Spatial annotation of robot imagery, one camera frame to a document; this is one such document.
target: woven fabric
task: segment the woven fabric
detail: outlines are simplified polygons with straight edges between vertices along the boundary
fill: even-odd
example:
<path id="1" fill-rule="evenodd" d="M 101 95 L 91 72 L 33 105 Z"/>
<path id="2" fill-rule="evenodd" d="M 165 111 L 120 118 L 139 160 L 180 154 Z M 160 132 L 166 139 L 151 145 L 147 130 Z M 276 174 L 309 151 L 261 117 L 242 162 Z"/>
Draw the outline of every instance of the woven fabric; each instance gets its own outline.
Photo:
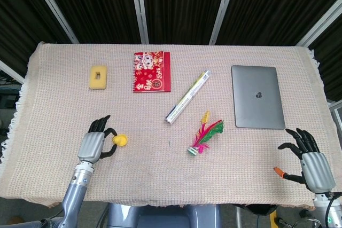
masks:
<path id="1" fill-rule="evenodd" d="M 133 53 L 169 51 L 170 93 L 133 93 Z M 88 88 L 92 65 L 108 67 L 107 88 Z M 111 114 L 107 127 L 129 142 L 95 164 L 86 200 L 126 205 L 272 203 L 312 205 L 305 186 L 280 179 L 278 166 L 300 174 L 299 160 L 278 145 L 284 130 L 236 128 L 231 65 L 277 68 L 286 127 L 310 131 L 325 153 L 337 188 L 341 149 L 312 53 L 299 47 L 40 44 L 31 56 L 18 112 L 0 165 L 0 196 L 50 205 L 63 199 L 89 125 Z M 173 125 L 167 113 L 201 72 L 212 76 Z M 210 150 L 191 156 L 200 120 L 223 119 Z M 111 148 L 111 138 L 104 150 Z"/>

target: green feather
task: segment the green feather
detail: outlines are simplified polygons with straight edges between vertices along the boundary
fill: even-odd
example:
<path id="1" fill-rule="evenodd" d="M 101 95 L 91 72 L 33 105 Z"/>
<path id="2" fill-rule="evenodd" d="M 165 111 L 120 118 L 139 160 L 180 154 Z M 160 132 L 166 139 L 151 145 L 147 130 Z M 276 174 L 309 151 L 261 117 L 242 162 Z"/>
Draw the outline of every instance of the green feather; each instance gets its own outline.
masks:
<path id="1" fill-rule="evenodd" d="M 199 143 L 202 144 L 206 141 L 209 141 L 216 133 L 223 133 L 223 127 L 223 122 L 217 124 L 205 135 L 205 137 L 202 138 L 202 140 Z"/>

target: red cover illustration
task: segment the red cover illustration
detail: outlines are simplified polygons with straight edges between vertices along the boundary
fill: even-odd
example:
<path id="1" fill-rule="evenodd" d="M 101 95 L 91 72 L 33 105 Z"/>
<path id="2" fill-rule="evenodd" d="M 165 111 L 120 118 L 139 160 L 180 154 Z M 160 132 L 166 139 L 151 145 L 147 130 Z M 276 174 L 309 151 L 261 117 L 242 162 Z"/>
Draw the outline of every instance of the red cover illustration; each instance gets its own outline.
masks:
<path id="1" fill-rule="evenodd" d="M 133 92 L 170 92 L 170 53 L 134 53 Z"/>

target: silver laptop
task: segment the silver laptop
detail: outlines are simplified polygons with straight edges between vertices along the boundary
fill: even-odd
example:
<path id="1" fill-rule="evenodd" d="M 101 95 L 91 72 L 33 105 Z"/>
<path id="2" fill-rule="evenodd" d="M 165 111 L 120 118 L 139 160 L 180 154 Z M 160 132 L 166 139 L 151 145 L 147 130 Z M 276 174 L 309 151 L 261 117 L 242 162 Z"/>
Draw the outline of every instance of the silver laptop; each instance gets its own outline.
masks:
<path id="1" fill-rule="evenodd" d="M 233 65 L 231 72 L 236 126 L 284 129 L 276 68 Z"/>

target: black curtain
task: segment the black curtain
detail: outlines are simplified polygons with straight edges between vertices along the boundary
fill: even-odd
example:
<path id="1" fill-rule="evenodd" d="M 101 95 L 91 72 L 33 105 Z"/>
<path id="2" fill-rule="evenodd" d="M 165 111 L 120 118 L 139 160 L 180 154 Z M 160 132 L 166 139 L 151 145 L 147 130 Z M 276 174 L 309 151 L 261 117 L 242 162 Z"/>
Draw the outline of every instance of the black curtain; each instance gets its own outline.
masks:
<path id="1" fill-rule="evenodd" d="M 328 99 L 342 99 L 342 16 L 340 15 L 310 46 L 321 63 L 319 70 Z"/>
<path id="2" fill-rule="evenodd" d="M 150 44 L 209 44 L 221 0 L 144 0 Z"/>
<path id="3" fill-rule="evenodd" d="M 218 45 L 296 45 L 336 0 L 230 0 Z"/>
<path id="4" fill-rule="evenodd" d="M 0 0 L 0 60 L 25 76 L 40 41 L 70 43 L 44 0 Z"/>
<path id="5" fill-rule="evenodd" d="M 80 43 L 141 43 L 133 0 L 55 1 Z"/>

